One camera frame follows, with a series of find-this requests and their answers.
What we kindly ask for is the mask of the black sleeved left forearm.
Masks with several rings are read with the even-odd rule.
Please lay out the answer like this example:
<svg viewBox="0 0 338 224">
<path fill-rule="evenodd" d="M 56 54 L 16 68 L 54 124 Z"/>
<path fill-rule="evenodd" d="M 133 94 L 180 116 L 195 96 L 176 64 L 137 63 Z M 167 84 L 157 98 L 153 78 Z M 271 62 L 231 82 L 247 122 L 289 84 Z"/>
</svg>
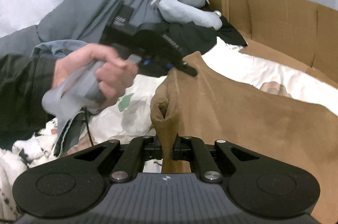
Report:
<svg viewBox="0 0 338 224">
<path fill-rule="evenodd" d="M 55 59 L 42 56 L 1 56 L 1 148 L 10 150 L 53 118 L 42 98 L 52 87 L 55 65 Z"/>
</svg>

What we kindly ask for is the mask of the person's left hand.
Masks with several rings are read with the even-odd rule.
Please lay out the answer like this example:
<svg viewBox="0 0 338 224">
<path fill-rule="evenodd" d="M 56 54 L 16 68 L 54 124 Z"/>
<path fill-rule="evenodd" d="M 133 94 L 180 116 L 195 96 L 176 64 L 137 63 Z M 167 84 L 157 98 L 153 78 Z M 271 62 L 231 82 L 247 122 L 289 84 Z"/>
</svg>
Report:
<svg viewBox="0 0 338 224">
<path fill-rule="evenodd" d="M 120 58 L 116 50 L 110 46 L 90 43 L 57 60 L 52 89 L 57 88 L 73 72 L 94 59 L 104 62 L 104 65 L 95 72 L 99 89 L 106 97 L 100 108 L 105 109 L 115 105 L 118 99 L 125 94 L 125 90 L 133 85 L 138 74 L 138 67 Z"/>
</svg>

